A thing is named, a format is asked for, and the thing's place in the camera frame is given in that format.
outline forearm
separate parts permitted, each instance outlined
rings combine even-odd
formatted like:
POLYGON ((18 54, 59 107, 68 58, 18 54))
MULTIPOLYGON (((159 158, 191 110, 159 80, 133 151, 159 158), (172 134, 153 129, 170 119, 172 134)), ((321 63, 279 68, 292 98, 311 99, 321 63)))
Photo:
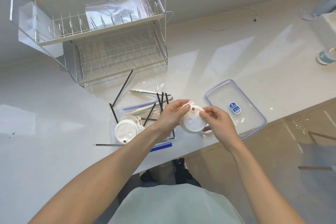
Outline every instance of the forearm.
POLYGON ((103 213, 118 195, 160 138, 151 125, 132 141, 90 166, 65 185, 34 216, 33 223, 89 224, 103 213))
POLYGON ((243 143, 234 147, 231 153, 258 224, 305 224, 243 143))

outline white countertop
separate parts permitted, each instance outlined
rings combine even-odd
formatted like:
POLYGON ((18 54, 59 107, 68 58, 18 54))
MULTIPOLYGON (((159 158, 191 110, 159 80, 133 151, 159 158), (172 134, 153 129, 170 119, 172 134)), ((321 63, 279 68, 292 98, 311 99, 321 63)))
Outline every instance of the white countertop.
MULTIPOLYGON (((163 82, 174 99, 204 106, 207 90, 233 79, 268 122, 334 98, 336 66, 317 64, 323 46, 298 17, 317 2, 256 5, 256 22, 253 12, 236 18, 241 10, 170 25, 168 67, 135 72, 126 88, 154 90, 163 82), (227 29, 210 31, 204 24, 227 29)), ((93 144, 110 143, 105 100, 113 102, 126 75, 85 90, 49 57, 0 68, 1 223, 28 222, 75 175, 117 149, 93 144)), ((117 106, 133 101, 138 97, 124 91, 117 106)), ((180 128, 176 137, 173 147, 150 153, 137 172, 217 142, 180 128)))

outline wire dish rack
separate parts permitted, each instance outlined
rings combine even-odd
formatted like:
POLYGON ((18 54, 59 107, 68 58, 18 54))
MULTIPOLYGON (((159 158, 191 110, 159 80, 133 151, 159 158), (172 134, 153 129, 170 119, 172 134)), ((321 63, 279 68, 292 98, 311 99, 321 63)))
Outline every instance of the wire dish rack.
POLYGON ((168 63, 166 0, 11 0, 10 19, 82 86, 168 63))
POLYGON ((117 73, 167 61, 155 28, 145 27, 123 36, 105 35, 73 43, 78 59, 75 63, 79 84, 92 82, 117 73))

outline clear plastic container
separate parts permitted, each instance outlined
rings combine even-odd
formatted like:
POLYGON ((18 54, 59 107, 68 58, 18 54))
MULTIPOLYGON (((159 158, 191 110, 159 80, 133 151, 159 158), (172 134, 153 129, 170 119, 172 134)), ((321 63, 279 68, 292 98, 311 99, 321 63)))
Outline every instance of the clear plastic container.
POLYGON ((209 105, 217 106, 230 115, 241 140, 251 137, 266 124, 266 118, 233 80, 214 86, 205 93, 204 98, 209 105))

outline light green shirt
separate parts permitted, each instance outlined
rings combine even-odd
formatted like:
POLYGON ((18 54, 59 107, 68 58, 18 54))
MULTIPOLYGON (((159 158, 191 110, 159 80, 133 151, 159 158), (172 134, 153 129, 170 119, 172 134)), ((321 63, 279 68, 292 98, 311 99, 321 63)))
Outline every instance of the light green shirt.
POLYGON ((244 221, 223 195, 180 184, 134 189, 110 223, 244 224, 244 221))

